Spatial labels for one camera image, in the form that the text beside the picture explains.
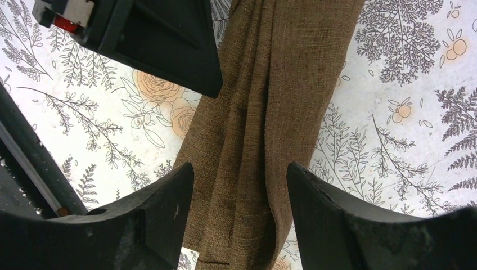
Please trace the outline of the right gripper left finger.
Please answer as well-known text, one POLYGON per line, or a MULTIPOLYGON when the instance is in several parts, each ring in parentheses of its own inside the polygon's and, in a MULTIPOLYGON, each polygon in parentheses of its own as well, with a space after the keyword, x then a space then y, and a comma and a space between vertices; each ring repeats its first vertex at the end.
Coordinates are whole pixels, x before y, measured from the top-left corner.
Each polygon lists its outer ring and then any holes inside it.
POLYGON ((86 215, 1 212, 2 269, 176 269, 194 186, 184 163, 86 215))

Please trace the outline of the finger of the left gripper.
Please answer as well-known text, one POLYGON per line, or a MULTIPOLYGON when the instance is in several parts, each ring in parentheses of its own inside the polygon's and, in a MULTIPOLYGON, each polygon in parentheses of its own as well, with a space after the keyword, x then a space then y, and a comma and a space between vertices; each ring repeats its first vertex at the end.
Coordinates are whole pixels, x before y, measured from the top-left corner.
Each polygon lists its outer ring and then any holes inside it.
POLYGON ((222 88, 209 1, 35 1, 32 14, 129 67, 211 98, 222 88))

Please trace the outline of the brown cloth napkin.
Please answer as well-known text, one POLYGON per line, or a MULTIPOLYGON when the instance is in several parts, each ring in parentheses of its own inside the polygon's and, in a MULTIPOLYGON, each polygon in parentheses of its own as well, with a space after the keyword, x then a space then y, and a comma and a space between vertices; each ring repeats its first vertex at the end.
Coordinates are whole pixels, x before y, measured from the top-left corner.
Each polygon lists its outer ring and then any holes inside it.
POLYGON ((233 1, 223 87, 177 155, 195 181, 184 246, 197 269, 271 269, 292 223, 287 166, 308 165, 362 1, 233 1))

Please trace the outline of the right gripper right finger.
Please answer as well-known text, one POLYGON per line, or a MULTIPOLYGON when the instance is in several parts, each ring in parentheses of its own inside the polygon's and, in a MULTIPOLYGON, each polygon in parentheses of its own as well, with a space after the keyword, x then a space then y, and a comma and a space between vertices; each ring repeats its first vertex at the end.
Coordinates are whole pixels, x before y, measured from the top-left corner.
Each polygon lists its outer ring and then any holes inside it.
POLYGON ((475 269, 476 207, 434 218, 365 202, 298 163, 287 185, 304 269, 475 269))

